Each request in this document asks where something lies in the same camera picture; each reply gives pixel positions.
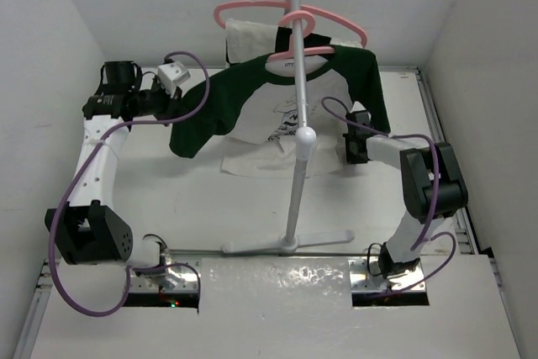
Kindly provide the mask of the white and green t shirt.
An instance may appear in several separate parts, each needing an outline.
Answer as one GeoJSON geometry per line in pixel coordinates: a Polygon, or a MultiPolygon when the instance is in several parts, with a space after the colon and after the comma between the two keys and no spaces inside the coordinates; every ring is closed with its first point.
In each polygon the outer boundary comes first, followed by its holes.
{"type": "MultiPolygon", "coordinates": [[[[374,129],[390,130],[382,94],[377,58],[369,50],[335,46],[330,59],[307,75],[309,120],[319,118],[322,98],[358,102],[371,115],[374,129]]],[[[249,145],[262,145],[294,136],[298,107],[293,78],[266,68],[266,57],[234,65],[189,89],[179,113],[200,107],[193,117],[175,123],[170,149],[176,156],[193,158],[214,135],[231,135],[249,145]]]]}

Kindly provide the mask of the pink plastic hanger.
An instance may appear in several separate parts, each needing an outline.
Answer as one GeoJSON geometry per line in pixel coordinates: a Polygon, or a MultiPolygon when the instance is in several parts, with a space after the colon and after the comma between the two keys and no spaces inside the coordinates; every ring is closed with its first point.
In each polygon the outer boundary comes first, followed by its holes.
{"type": "Polygon", "coordinates": [[[285,24],[292,25],[292,34],[289,39],[288,50],[269,55],[267,58],[269,62],[292,58],[297,61],[305,56],[331,55],[335,53],[335,49],[331,46],[317,46],[310,48],[304,46],[304,38],[310,35],[315,27],[315,17],[310,12],[303,10],[289,12],[285,14],[280,21],[280,25],[285,24]]]}

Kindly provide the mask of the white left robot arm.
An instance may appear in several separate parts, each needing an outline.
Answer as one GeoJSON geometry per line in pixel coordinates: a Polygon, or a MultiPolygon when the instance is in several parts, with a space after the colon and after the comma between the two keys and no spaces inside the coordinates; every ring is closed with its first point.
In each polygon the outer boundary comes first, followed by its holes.
{"type": "Polygon", "coordinates": [[[161,243],[135,235],[114,211],[113,184],[132,120],[171,119],[182,95],[179,86],[190,74],[181,63],[168,61],[157,67],[150,88],[142,87],[143,77],[133,61],[104,63],[98,89],[82,108],[84,135],[76,183],[63,210],[48,209],[45,214],[45,225],[55,229],[55,246],[69,265],[147,268],[160,263],[161,243]]]}

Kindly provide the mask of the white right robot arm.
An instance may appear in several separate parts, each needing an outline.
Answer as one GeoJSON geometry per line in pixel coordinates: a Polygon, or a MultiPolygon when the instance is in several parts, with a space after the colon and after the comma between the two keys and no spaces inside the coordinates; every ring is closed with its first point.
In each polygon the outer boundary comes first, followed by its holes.
{"type": "Polygon", "coordinates": [[[405,212],[377,259],[382,277],[397,276],[414,269],[434,231],[467,206],[467,185],[451,144],[419,134],[384,134],[372,127],[366,110],[346,114],[345,122],[348,163],[376,161],[400,172],[405,212]]]}

